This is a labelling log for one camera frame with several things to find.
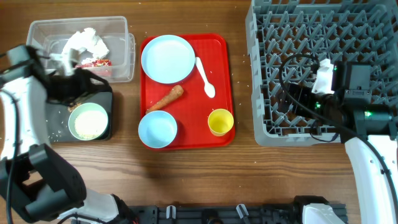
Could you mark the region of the brown food scrap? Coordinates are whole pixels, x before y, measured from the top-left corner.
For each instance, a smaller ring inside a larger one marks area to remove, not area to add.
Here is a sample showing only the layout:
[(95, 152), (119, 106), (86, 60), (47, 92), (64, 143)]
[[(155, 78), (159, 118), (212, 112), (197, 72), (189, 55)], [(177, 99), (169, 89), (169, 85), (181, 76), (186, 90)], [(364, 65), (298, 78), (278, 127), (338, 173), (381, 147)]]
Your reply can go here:
[(79, 107), (81, 105), (81, 103), (77, 103), (77, 104), (75, 104), (75, 105), (73, 105), (73, 106), (69, 106), (68, 108), (67, 108), (67, 110), (68, 110), (68, 112), (69, 113), (72, 113), (77, 107)]

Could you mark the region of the green bowl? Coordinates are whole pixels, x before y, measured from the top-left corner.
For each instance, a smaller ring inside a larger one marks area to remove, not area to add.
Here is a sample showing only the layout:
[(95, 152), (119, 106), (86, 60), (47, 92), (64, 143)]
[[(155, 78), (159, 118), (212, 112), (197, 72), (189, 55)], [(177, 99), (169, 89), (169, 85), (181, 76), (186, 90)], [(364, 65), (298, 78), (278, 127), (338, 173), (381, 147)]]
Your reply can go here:
[(77, 108), (70, 114), (70, 117), (69, 117), (69, 119), (68, 119), (68, 126), (69, 126), (69, 130), (70, 130), (72, 136), (73, 136), (74, 138), (78, 139), (78, 140), (81, 140), (81, 141), (90, 141), (90, 140), (94, 140), (94, 139), (89, 139), (89, 140), (81, 139), (81, 138), (79, 138), (79, 137), (77, 136), (77, 133), (76, 133), (76, 131), (75, 131), (74, 121), (75, 121), (76, 117), (77, 117), (80, 113), (82, 113), (82, 112), (84, 112), (84, 111), (100, 111), (100, 112), (102, 112), (103, 114), (106, 114), (107, 117), (108, 117), (108, 114), (107, 114), (106, 110), (105, 110), (101, 105), (96, 104), (96, 103), (83, 103), (83, 104), (81, 104), (79, 107), (77, 107)]

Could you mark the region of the red snack wrapper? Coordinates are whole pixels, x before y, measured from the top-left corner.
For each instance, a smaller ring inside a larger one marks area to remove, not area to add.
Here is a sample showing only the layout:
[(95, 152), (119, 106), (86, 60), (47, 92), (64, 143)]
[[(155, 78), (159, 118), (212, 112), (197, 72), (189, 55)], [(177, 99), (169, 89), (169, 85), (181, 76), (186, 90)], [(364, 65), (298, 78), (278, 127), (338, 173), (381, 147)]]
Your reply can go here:
[(109, 59), (86, 61), (84, 64), (76, 65), (75, 67), (87, 69), (100, 77), (110, 77), (112, 75), (112, 62)]

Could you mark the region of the white rice pile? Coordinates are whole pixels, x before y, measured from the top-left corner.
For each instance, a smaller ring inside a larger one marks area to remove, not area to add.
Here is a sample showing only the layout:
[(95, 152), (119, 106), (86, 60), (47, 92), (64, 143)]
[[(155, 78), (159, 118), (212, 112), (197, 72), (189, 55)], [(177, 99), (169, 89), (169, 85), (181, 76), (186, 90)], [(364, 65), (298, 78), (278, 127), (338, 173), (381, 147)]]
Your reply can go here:
[(108, 117), (100, 111), (84, 111), (76, 117), (74, 125), (79, 138), (95, 139), (105, 131)]

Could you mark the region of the white napkin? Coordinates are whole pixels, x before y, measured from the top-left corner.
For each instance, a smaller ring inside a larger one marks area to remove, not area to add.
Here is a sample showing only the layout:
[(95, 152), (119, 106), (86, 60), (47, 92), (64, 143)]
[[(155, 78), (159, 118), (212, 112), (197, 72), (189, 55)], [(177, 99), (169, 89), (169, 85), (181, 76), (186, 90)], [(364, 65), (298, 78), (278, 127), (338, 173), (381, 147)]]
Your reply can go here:
[(77, 50), (79, 54), (88, 51), (93, 59), (103, 59), (109, 54), (109, 49), (102, 38), (96, 35), (96, 30), (92, 27), (85, 28), (83, 32), (75, 32), (65, 44), (62, 53)]

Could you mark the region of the light blue bowl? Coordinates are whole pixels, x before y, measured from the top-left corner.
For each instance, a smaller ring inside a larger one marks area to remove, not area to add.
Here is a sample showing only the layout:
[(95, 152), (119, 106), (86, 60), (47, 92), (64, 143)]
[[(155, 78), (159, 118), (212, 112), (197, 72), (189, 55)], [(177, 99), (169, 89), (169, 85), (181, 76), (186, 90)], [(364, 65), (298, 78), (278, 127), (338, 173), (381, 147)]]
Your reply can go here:
[(166, 111), (152, 111), (139, 123), (138, 135), (142, 143), (154, 149), (168, 146), (177, 136), (175, 118)]

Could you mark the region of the orange carrot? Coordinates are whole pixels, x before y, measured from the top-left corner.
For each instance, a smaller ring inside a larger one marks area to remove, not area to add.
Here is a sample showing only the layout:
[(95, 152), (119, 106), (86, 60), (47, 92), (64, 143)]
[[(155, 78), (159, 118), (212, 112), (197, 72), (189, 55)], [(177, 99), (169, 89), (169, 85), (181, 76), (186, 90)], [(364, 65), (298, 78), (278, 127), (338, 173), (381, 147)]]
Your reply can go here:
[(173, 101), (180, 98), (184, 93), (184, 89), (180, 85), (174, 86), (167, 95), (165, 95), (161, 100), (159, 100), (156, 104), (152, 105), (147, 111), (146, 114), (160, 110), (167, 105), (171, 104)]

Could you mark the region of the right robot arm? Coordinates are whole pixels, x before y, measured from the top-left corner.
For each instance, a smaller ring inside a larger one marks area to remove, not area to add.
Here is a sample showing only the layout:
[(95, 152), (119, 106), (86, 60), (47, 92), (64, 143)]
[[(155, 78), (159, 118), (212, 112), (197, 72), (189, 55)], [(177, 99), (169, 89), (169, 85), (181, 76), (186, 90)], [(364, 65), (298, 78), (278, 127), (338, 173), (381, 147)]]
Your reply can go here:
[(336, 128), (350, 159), (363, 223), (397, 223), (397, 120), (371, 102), (371, 65), (312, 57), (312, 87), (279, 82), (294, 114)]

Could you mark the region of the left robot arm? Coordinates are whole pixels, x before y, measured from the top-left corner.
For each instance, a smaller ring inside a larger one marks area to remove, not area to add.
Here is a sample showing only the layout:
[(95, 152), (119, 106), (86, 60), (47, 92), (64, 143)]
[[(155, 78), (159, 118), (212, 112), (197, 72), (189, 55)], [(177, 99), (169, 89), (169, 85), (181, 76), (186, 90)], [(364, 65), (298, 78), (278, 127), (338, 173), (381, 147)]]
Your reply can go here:
[(1, 196), (6, 218), (25, 222), (137, 223), (137, 215), (113, 194), (87, 189), (80, 173), (51, 147), (45, 107), (73, 106), (101, 93), (109, 83), (78, 68), (71, 57), (47, 73), (43, 55), (32, 46), (6, 52), (10, 66), (1, 71), (5, 139), (1, 152)]

